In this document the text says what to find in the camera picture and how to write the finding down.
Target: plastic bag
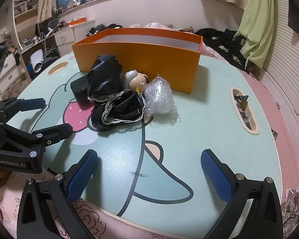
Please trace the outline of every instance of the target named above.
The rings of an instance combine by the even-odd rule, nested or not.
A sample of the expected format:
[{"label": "plastic bag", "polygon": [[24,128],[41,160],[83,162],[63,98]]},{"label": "plastic bag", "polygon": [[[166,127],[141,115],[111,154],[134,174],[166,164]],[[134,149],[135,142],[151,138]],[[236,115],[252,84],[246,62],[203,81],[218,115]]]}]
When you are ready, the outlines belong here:
[{"label": "plastic bag", "polygon": [[122,70],[115,56],[98,56],[86,76],[88,96],[104,98],[123,91]]},{"label": "plastic bag", "polygon": [[177,107],[173,100],[173,93],[169,83],[160,76],[146,85],[144,97],[147,102],[147,115],[154,115],[154,119],[164,122],[181,122]]}]

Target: drawer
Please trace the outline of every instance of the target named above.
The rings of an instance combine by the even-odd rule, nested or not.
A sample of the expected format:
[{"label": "drawer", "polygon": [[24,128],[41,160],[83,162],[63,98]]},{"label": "drawer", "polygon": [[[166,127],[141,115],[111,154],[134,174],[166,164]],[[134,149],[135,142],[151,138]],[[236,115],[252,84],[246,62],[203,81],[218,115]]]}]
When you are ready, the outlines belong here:
[{"label": "drawer", "polygon": [[62,45],[75,41],[73,28],[62,30],[54,35],[56,45]]},{"label": "drawer", "polygon": [[74,44],[74,41],[71,43],[66,43],[58,46],[60,56],[63,57],[73,51],[72,44]]},{"label": "drawer", "polygon": [[6,57],[6,60],[4,61],[2,71],[0,73],[0,78],[9,71],[14,65],[16,64],[16,60],[14,59],[14,55],[11,53]]},{"label": "drawer", "polygon": [[89,21],[89,22],[74,25],[73,29],[74,29],[75,42],[78,42],[78,41],[86,38],[86,34],[93,27],[95,27],[95,22],[94,21]]},{"label": "drawer", "polygon": [[22,65],[11,68],[0,78],[0,93],[2,94],[21,74],[24,73]]}]

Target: open cardboard box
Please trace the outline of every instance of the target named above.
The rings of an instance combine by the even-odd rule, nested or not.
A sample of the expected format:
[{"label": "open cardboard box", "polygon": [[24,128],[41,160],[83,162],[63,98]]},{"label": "open cardboard box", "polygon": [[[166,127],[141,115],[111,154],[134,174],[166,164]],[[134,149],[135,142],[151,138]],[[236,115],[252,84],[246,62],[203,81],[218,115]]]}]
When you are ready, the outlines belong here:
[{"label": "open cardboard box", "polygon": [[80,71],[89,72],[99,55],[115,55],[130,70],[157,75],[173,90],[190,94],[202,50],[198,35],[154,28],[114,28],[101,31],[72,45]]}]

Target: hanging cloth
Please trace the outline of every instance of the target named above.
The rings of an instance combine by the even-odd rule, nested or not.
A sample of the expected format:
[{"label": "hanging cloth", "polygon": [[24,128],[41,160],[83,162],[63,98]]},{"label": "hanging cloth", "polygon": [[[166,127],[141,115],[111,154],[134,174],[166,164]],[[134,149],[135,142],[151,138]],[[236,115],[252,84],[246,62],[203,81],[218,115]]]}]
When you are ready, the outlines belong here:
[{"label": "hanging cloth", "polygon": [[247,0],[243,18],[235,36],[244,36],[241,53],[262,68],[273,37],[273,0]]}]

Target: white lace trim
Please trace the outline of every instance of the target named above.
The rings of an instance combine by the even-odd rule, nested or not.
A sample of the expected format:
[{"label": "white lace trim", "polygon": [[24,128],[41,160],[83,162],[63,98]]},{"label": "white lace trim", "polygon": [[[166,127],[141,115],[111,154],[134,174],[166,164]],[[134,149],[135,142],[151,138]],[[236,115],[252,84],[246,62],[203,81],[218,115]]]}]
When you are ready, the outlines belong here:
[{"label": "white lace trim", "polygon": [[143,114],[144,114],[144,111],[145,111],[145,108],[146,108],[146,101],[145,101],[145,99],[144,99],[144,97],[142,96],[141,93],[139,93],[137,91],[137,94],[140,98],[142,98],[143,103],[144,103],[144,107],[142,109],[142,114],[140,115],[140,117],[138,117],[136,120],[121,120],[121,119],[110,118],[110,117],[108,117],[108,115],[109,115],[111,109],[113,108],[114,102],[108,101],[105,105],[104,112],[102,113],[102,116],[101,116],[101,120],[102,120],[103,124],[110,125],[110,124],[113,124],[113,123],[120,123],[120,122],[132,123],[132,122],[140,121],[143,118]]},{"label": "white lace trim", "polygon": [[125,89],[119,93],[113,93],[113,94],[110,94],[110,95],[103,95],[103,96],[94,96],[94,95],[91,95],[90,97],[88,97],[88,99],[90,101],[97,101],[97,102],[108,102],[108,101],[114,101],[116,100],[118,97],[120,97],[124,91],[126,91],[128,89]]}]

